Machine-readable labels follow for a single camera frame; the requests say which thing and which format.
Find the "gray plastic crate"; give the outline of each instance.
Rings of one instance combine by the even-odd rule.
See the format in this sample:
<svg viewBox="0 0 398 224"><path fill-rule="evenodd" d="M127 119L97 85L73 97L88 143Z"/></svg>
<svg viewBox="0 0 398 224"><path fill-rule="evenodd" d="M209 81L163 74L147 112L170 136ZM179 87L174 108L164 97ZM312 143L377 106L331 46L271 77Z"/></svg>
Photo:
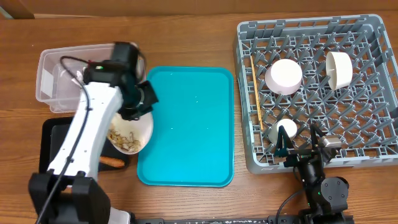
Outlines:
<svg viewBox="0 0 398 224"><path fill-rule="evenodd" d="M343 149L325 167L368 167L398 164L398 136L390 111L398 106L392 83L397 64L382 19L377 15L249 21L238 25L234 42L236 77L242 104L246 166L254 174L287 172L273 156L267 139L282 118L298 124L295 147L310 147L309 124L337 134ZM353 81L331 91L325 73L329 51L347 52ZM254 52L264 130L260 130L250 54ZM303 70L298 92L278 96L265 85L264 74L280 58L295 60Z"/></svg>

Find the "transparent bin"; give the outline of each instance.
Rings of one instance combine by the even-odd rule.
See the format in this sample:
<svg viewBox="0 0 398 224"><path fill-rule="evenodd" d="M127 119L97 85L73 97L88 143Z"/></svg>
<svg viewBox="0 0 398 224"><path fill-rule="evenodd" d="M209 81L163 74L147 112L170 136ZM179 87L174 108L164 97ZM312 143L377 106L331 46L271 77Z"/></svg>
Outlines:
<svg viewBox="0 0 398 224"><path fill-rule="evenodd" d="M62 68L60 57L64 55L84 60L102 61L109 59L114 44L84 45L44 50L40 55L36 78L36 99L50 105L54 113L67 113L77 109L80 87ZM83 72L82 62L65 60L73 73Z"/></svg>

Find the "chopstick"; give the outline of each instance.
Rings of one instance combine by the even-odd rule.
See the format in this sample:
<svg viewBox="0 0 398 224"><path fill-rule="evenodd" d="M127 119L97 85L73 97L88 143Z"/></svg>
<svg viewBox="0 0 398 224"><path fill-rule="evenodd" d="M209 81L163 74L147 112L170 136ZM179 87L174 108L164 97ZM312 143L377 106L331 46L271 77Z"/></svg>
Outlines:
<svg viewBox="0 0 398 224"><path fill-rule="evenodd" d="M258 89L257 89L257 78L256 78L256 73L254 71L253 58L251 57L251 55L250 55L250 63L251 63L251 70L252 70L252 74L253 74L254 94L256 94L257 115L259 117L260 128L261 128L261 131L262 131L263 128L262 128L262 120L261 120L261 108L260 108L260 101L259 101L259 92L258 92Z"/></svg>

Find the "white plate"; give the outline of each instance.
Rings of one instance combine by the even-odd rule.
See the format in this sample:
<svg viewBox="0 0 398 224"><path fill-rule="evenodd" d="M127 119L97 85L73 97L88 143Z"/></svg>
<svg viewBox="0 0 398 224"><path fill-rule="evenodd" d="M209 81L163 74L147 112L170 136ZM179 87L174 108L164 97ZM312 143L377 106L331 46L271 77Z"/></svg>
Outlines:
<svg viewBox="0 0 398 224"><path fill-rule="evenodd" d="M121 153L133 155L141 151L148 144L150 137L152 136L152 132L154 130L154 119L152 117L152 113L146 113L145 115L142 115L138 121L125 121L125 122L131 125L131 130L134 133L134 139L140 141L141 147L137 151L127 152L115 146L114 144L113 146Z"/></svg>

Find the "white cup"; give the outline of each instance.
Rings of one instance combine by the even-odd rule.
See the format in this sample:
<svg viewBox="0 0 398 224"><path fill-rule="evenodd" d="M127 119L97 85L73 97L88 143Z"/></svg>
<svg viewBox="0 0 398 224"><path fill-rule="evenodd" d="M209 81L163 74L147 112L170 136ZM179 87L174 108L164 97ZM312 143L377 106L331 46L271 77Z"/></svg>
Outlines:
<svg viewBox="0 0 398 224"><path fill-rule="evenodd" d="M290 95L300 88L302 78L303 71L295 61L282 59L267 70L264 80L274 93Z"/></svg>
<svg viewBox="0 0 398 224"><path fill-rule="evenodd" d="M329 86L332 90L348 86L353 79L353 66L349 55L344 52L328 52L326 74L330 77Z"/></svg>
<svg viewBox="0 0 398 224"><path fill-rule="evenodd" d="M294 121L292 121L291 119L282 119L272 125L271 132L268 134L268 139L274 145L276 145L278 141L278 132L279 132L279 127L281 126L285 128L285 131L290 139L293 139L297 134L296 123L294 123Z"/></svg>

